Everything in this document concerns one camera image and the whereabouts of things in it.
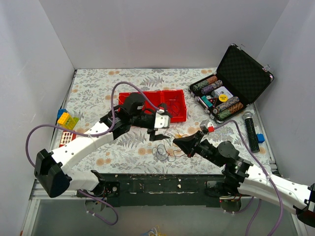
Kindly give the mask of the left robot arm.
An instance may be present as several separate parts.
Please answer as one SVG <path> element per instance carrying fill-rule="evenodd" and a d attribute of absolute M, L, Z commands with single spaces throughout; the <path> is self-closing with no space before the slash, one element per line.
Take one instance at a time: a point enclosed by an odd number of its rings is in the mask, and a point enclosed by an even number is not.
<path fill-rule="evenodd" d="M 127 133 L 132 126 L 146 128 L 150 141 L 165 139 L 165 135 L 155 132 L 169 128 L 172 116 L 167 105 L 162 103 L 149 113 L 145 112 L 144 105 L 142 94 L 131 93 L 122 105 L 115 106 L 87 132 L 52 151 L 41 150 L 36 156 L 34 175 L 48 196 L 55 198 L 67 190 L 86 190 L 95 197 L 101 196 L 106 181 L 100 173 L 72 168 L 99 147 Z"/>

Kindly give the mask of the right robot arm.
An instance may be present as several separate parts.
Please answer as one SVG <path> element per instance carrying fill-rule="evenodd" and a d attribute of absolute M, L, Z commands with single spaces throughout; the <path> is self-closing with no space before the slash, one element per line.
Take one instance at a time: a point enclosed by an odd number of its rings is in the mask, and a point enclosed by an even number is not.
<path fill-rule="evenodd" d="M 304 224 L 315 225 L 315 186 L 291 182 L 274 174 L 265 174 L 263 169 L 243 159 L 230 141 L 214 146 L 201 131 L 177 138 L 173 143 L 187 157 L 195 154 L 222 167 L 223 191 L 227 195 L 240 193 L 260 198 L 275 205 L 283 206 L 295 214 Z"/>

